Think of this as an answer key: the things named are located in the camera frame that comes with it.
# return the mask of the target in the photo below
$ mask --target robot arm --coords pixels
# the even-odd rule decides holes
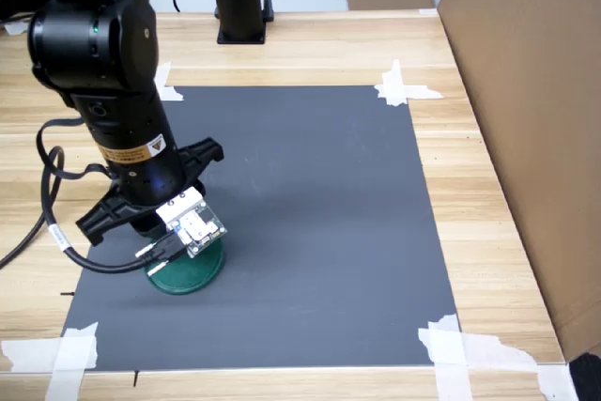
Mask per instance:
[[[109,192],[77,222],[93,245],[102,241],[103,233],[126,223],[145,236],[169,236],[157,208],[191,187],[204,194],[198,177],[211,161],[223,158],[223,150],[210,138],[177,148],[154,85],[158,41],[148,0],[52,0],[32,19],[28,46],[36,78],[81,115],[49,121],[37,140],[45,166],[44,216],[57,241],[66,240],[52,214],[50,174],[79,178],[90,171],[113,180]],[[88,165],[83,173],[73,174],[54,166],[51,157],[62,150],[48,155],[41,134],[47,127],[82,123],[107,167]],[[129,266],[107,267],[87,261],[68,243],[61,248],[76,263],[98,272],[135,270],[163,259],[167,251],[157,248]],[[174,253],[171,258],[184,245],[169,239],[168,251]]]

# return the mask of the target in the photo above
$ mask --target electronic component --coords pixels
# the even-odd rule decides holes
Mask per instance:
[[[223,223],[194,187],[157,208],[167,230],[177,234],[190,258],[203,252],[227,232]]]

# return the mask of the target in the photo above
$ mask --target masking tape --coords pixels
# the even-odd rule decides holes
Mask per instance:
[[[422,16],[438,16],[439,11],[435,8],[420,8],[420,14]]]
[[[184,97],[179,94],[172,86],[165,86],[169,78],[171,70],[171,62],[168,61],[157,68],[157,73],[154,76],[154,85],[157,87],[161,100],[184,100]]]
[[[405,85],[401,74],[401,65],[398,60],[393,61],[393,67],[387,72],[382,72],[382,85],[375,85],[379,98],[385,98],[386,103],[398,107],[407,103],[407,99],[442,99],[438,91],[426,85]]]
[[[96,368],[97,328],[94,323],[67,329],[61,338],[6,340],[0,348],[12,362],[11,373],[52,373],[46,401],[76,401],[85,369]]]
[[[25,33],[28,27],[29,23],[26,21],[15,21],[14,23],[4,24],[4,28],[7,30],[7,33],[12,37],[20,35],[21,33]]]
[[[434,364],[440,399],[470,401],[468,369],[474,368],[534,373],[547,400],[578,401],[567,365],[539,365],[527,352],[503,345],[499,337],[462,333],[456,315],[428,323],[428,329],[418,330],[418,337]]]

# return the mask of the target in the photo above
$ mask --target yellow label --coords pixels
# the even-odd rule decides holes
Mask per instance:
[[[98,147],[102,157],[106,160],[121,164],[132,164],[152,159],[163,152],[166,145],[161,133],[145,145],[132,147],[131,149],[109,149],[101,145],[98,145]]]

